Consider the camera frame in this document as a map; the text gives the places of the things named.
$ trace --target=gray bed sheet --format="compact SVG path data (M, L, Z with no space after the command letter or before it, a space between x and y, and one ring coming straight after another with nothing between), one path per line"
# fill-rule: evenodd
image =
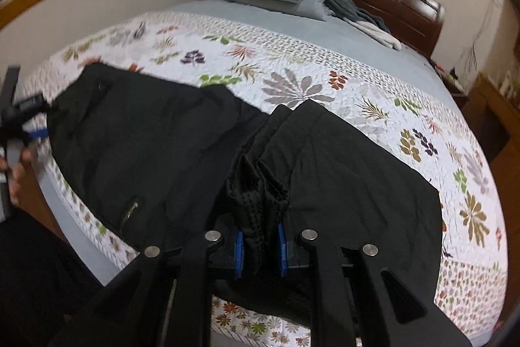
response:
M462 116L439 76L422 55L407 47L400 52L384 47L337 18L327 17L326 21L317 21L224 0L189 2L172 7L171 10L238 21L326 47L406 81L437 98L456 114ZM106 285L119 272L119 269L90 242L75 224L61 195L45 171L41 170L38 173L38 180L45 199L72 248L96 278ZM483 345L490 336L491 334L482 335L472 340L472 343L475 347ZM212 331L212 345L244 346L243 343L231 340L214 331Z
M401 51L385 47L336 17L328 16L326 21L318 21L225 0L183 3L174 6L172 11L238 21L326 47L417 87L462 116L449 91L425 57L407 46Z

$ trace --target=floral quilt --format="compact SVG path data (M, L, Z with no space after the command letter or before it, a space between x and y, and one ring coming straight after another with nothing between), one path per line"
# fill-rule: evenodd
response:
M53 99L97 60L198 87L226 85L267 113L313 99L345 119L439 190L443 245L435 303L470 339L492 329L508 266L500 202L474 135L435 98L289 36L175 12L145 14L66 47L25 81L23 94L42 90ZM36 124L45 126L45 117ZM50 156L46 169L87 237L119 268L126 266L136 252L93 216ZM212 327L251 345L310 344L308 328L217 297Z

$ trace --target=wooden headboard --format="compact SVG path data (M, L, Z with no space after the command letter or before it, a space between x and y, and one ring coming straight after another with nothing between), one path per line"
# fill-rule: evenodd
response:
M444 23L444 7L434 0L353 0L380 16L394 37L430 58Z

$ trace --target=pant leg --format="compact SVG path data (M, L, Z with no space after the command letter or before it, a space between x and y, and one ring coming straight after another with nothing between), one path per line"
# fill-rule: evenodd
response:
M0 328L6 346L46 346L99 289L71 246L24 211L15 210L0 224Z

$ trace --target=gray blanket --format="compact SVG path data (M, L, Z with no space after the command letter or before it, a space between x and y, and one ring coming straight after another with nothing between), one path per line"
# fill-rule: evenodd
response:
M390 30L385 25L381 17L372 15L370 12L356 6L353 0L325 0L324 4L339 19L347 19L357 23L359 21L367 21L378 26L382 31L390 34Z

